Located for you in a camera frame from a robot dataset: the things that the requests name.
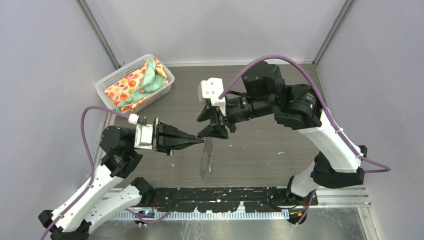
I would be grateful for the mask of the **metal keyring holder plate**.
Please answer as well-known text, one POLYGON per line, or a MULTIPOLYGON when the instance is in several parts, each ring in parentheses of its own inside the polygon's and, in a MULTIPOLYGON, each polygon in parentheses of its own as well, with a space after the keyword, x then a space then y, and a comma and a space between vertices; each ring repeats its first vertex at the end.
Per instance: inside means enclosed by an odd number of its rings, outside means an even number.
POLYGON ((204 140, 202 154, 200 157, 199 174, 202 179, 206 176, 207 173, 209 173, 208 166, 213 166, 214 160, 214 140, 211 137, 207 137, 204 140))

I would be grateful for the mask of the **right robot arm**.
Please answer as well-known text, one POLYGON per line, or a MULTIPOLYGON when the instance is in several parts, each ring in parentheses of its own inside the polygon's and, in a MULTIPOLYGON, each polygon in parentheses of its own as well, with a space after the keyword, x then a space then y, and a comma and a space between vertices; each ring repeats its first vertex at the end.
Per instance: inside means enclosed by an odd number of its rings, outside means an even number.
POLYGON ((289 179, 288 203, 299 205, 319 187, 339 189, 364 183, 365 171, 355 151, 365 152, 366 147, 346 145, 310 85, 287 85, 280 68, 265 61, 248 68, 241 79, 245 92, 233 92, 232 98, 221 97, 220 78, 200 82, 198 98, 205 106, 197 121, 209 121, 209 125, 198 133, 199 138, 227 139, 237 123, 272 115, 278 124, 306 136, 319 150, 307 169, 289 179))

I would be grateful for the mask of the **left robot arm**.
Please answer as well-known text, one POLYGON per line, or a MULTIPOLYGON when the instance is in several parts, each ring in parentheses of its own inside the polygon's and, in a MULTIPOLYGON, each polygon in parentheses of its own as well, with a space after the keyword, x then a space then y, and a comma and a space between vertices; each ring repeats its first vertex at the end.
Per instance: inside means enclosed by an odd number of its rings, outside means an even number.
POLYGON ((127 120, 135 125, 135 129, 108 126, 103 130, 99 145, 105 156, 84 185, 61 206, 39 214, 38 219, 52 240, 86 240, 114 214, 137 204, 148 207, 153 202, 155 189, 143 177, 135 178, 117 195, 100 202, 140 163, 143 156, 137 153, 137 149, 171 156, 176 150, 204 142, 204 139, 160 122, 158 118, 148 124, 146 118, 132 113, 127 120))

